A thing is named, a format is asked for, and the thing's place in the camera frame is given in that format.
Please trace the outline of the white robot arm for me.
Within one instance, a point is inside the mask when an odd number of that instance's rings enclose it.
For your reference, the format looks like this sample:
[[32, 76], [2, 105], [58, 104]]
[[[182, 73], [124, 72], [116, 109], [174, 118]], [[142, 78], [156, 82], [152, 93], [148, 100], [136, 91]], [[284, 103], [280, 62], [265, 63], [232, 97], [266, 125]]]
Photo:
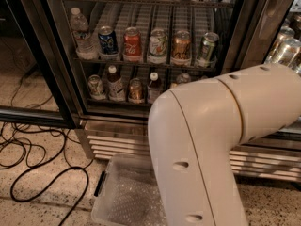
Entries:
[[168, 226], [248, 226], [230, 150], [295, 122], [300, 88], [292, 69], [263, 64], [156, 99], [148, 139]]

